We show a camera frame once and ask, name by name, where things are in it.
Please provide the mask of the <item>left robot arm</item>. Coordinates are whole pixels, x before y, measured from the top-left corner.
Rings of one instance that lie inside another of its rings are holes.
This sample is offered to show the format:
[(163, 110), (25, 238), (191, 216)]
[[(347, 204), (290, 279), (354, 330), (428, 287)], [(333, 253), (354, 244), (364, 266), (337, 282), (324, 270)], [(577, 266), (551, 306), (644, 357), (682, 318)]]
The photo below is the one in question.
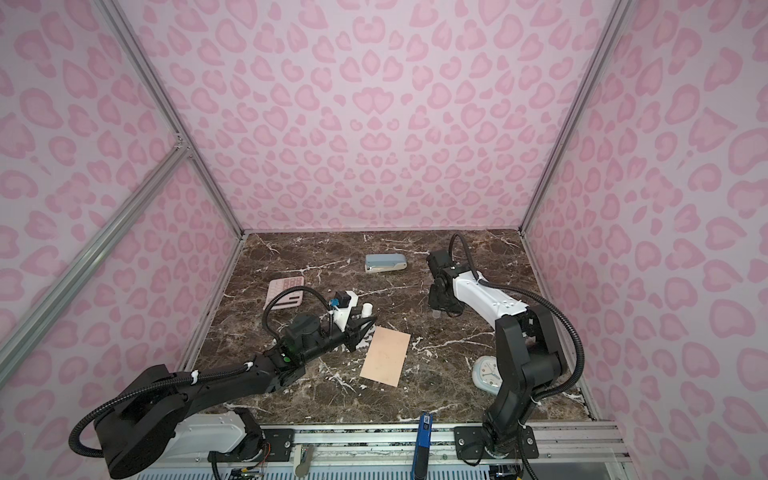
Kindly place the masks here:
[(70, 446), (103, 458), (113, 479), (125, 479), (160, 458), (179, 423), (211, 407), (242, 397), (271, 394), (295, 383), (307, 365), (337, 347), (356, 350), (377, 317), (356, 313), (341, 329), (329, 328), (313, 314), (301, 314), (284, 329), (275, 346), (253, 359), (210, 370), (169, 372), (163, 365), (146, 369), (117, 397), (97, 407), (82, 420), (92, 423), (100, 444), (93, 450), (79, 435)]

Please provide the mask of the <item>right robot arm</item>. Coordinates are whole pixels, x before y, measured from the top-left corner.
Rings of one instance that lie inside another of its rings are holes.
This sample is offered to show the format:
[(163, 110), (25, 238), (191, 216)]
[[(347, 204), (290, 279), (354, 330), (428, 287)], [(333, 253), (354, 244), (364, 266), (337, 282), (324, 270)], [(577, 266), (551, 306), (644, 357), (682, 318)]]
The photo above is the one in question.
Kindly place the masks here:
[(470, 463), (484, 457), (538, 458), (526, 423), (537, 406), (535, 395), (552, 386), (566, 367), (553, 313), (514, 299), (446, 250), (429, 253), (427, 265), (433, 277), (430, 308), (455, 316), (470, 308), (494, 329), (499, 390), (480, 429), (457, 431), (457, 455)]

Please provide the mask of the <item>white glue stick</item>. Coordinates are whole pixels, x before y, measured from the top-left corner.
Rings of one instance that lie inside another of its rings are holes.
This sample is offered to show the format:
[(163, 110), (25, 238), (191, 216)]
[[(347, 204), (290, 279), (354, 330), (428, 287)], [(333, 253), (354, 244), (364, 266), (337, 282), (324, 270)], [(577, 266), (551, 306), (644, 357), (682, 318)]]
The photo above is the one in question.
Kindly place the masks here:
[(361, 308), (360, 317), (363, 319), (373, 316), (373, 305), (371, 303), (364, 303)]

